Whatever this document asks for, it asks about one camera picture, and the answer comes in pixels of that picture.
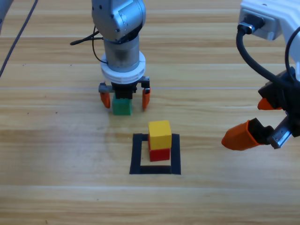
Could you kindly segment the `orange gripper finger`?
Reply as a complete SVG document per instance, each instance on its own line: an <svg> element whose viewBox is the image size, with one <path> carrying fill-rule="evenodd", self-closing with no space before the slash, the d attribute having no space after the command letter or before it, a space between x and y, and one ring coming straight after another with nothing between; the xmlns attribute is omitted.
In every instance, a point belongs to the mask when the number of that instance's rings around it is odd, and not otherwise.
<svg viewBox="0 0 300 225"><path fill-rule="evenodd" d="M264 127L257 118L254 118L229 129L221 143L231 150L247 150L259 145L269 145L267 139L273 131L272 126Z"/></svg>
<svg viewBox="0 0 300 225"><path fill-rule="evenodd" d="M146 110L150 101L151 88L145 88L142 91L142 109Z"/></svg>
<svg viewBox="0 0 300 225"><path fill-rule="evenodd" d="M100 97L105 108L110 108L110 93L109 92L100 92Z"/></svg>
<svg viewBox="0 0 300 225"><path fill-rule="evenodd" d="M274 108L273 106L271 106L271 104L267 101L266 98L262 98L259 101L257 108L259 110L282 110L281 107Z"/></svg>

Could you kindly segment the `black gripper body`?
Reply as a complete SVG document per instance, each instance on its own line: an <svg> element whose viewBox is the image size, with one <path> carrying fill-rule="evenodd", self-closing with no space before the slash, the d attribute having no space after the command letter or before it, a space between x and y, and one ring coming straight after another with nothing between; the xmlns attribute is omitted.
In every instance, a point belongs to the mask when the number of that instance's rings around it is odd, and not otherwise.
<svg viewBox="0 0 300 225"><path fill-rule="evenodd" d="M300 136L300 82L296 80L295 69L291 67L290 74L283 71L277 77L292 87L280 88L272 82L267 82L258 91L271 106L281 107L286 113L286 117L267 139L274 149L281 148L290 136Z"/></svg>
<svg viewBox="0 0 300 225"><path fill-rule="evenodd" d="M106 85L105 82L100 83L99 93L115 93L117 99L132 99L133 93L137 91L137 85L141 84L144 94L150 94L150 77L142 76L138 81L128 84L117 84L111 82L111 85Z"/></svg>

